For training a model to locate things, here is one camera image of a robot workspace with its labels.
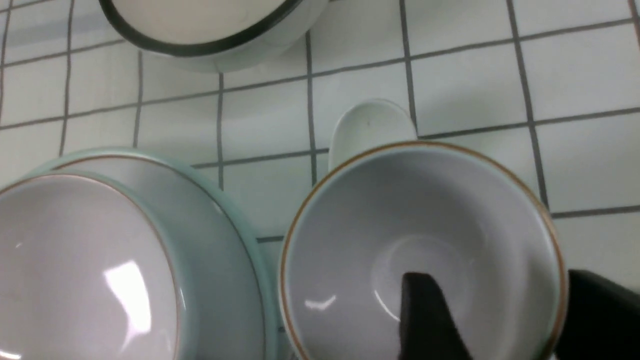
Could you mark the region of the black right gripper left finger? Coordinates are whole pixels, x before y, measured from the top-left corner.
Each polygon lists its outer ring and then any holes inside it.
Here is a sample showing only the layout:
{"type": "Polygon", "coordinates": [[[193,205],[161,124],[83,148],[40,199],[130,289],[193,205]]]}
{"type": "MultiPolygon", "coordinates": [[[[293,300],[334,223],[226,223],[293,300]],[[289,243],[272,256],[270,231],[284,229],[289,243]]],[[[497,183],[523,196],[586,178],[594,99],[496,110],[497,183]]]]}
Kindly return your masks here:
{"type": "Polygon", "coordinates": [[[427,273],[402,276],[400,360],[471,360],[437,281],[427,273]]]}

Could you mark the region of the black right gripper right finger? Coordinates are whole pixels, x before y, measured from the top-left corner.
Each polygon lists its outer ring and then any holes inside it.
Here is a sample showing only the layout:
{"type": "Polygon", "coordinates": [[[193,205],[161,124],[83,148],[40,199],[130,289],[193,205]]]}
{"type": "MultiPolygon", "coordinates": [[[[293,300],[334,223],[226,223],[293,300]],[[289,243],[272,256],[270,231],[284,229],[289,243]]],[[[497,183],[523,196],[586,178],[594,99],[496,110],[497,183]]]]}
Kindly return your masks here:
{"type": "Polygon", "coordinates": [[[638,360],[640,296],[585,269],[569,270],[569,298],[558,360],[638,360]]]}

